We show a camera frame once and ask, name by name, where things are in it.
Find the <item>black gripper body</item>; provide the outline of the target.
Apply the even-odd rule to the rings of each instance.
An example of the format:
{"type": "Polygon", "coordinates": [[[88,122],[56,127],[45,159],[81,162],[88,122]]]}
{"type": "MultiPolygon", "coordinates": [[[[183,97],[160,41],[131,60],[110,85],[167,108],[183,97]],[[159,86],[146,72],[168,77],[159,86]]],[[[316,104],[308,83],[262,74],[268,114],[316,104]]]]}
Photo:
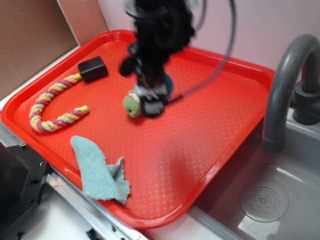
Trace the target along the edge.
{"type": "MultiPolygon", "coordinates": [[[[185,0],[129,0],[124,10],[134,19],[136,41],[129,46],[130,56],[120,73],[135,73],[137,85],[160,90],[166,87],[164,64],[195,34],[192,12],[185,0]]],[[[169,97],[167,87],[156,95],[169,97]]]]}

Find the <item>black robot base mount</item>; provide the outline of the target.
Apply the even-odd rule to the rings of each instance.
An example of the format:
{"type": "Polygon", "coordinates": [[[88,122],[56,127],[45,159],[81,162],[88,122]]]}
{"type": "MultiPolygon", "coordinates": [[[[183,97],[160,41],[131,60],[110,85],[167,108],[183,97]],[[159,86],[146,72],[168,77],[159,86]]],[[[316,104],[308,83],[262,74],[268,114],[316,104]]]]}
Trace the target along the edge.
{"type": "Polygon", "coordinates": [[[29,146],[0,145],[0,236],[41,202],[48,163],[29,146]]]}

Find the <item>gripper finger with cyan pad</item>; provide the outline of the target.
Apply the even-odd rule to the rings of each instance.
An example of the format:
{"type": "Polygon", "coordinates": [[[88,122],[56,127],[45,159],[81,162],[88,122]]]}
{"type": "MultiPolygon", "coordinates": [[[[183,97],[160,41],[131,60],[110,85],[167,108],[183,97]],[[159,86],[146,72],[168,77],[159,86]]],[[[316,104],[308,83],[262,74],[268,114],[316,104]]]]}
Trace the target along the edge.
{"type": "Polygon", "coordinates": [[[134,91],[140,99],[150,99],[149,91],[143,85],[136,84],[134,91]]]}
{"type": "Polygon", "coordinates": [[[156,118],[160,116],[168,103],[166,96],[160,96],[159,98],[147,97],[140,98],[140,110],[141,114],[146,118],[156,118]]]}

